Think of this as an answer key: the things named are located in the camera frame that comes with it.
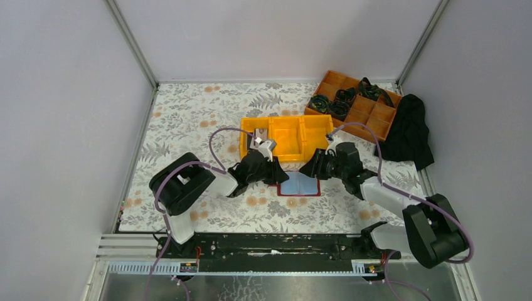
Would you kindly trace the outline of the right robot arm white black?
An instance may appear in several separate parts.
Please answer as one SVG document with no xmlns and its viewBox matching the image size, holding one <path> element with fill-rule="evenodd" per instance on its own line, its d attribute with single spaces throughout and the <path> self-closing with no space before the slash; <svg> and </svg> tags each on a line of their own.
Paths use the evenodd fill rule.
<svg viewBox="0 0 532 301">
<path fill-rule="evenodd" d="M 316 149 L 299 171 L 319 180 L 341 180 L 345 190 L 359 199 L 374 202 L 403 220 L 367 227 L 360 241 L 365 257 L 376 258 L 384 250 L 409 253 L 425 268 L 452 262 L 463 251 L 473 251 L 470 237 L 460 225 L 448 199 L 441 194 L 420 197 L 384 182 L 378 173 L 364 168 L 352 142 L 334 149 Z"/>
</svg>

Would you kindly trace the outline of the grey credit card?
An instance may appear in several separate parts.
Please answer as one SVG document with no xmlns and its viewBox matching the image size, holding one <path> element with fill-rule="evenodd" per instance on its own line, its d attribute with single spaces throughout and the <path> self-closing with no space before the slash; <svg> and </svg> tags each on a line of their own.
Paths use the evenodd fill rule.
<svg viewBox="0 0 532 301">
<path fill-rule="evenodd" d="M 253 130 L 253 137 L 248 136 L 247 139 L 247 149 L 257 150 L 260 144 L 268 139 L 268 129 L 267 128 L 255 128 Z"/>
</svg>

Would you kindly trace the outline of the yellow three-compartment bin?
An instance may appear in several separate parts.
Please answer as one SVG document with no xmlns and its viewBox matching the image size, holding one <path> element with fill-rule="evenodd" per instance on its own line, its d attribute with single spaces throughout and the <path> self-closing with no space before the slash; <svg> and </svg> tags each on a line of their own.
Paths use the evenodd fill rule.
<svg viewBox="0 0 532 301">
<path fill-rule="evenodd" d="M 316 149 L 329 145 L 326 135 L 333 131 L 329 115 L 242 118 L 240 128 L 277 143 L 273 155 L 280 162 L 307 162 Z"/>
</svg>

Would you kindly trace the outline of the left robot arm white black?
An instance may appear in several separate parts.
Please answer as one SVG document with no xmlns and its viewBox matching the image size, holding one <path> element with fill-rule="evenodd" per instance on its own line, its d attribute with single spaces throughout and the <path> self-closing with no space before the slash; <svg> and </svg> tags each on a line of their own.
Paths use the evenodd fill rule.
<svg viewBox="0 0 532 301">
<path fill-rule="evenodd" d="M 289 180 L 277 157 L 265 157 L 252 150 L 226 172 L 201 162 L 187 152 L 159 171 L 149 181 L 157 208 L 162 210 L 171 236 L 171 250 L 181 258 L 194 252 L 194 226 L 189 209 L 209 190 L 235 198 L 249 185 L 262 182 L 279 185 Z"/>
</svg>

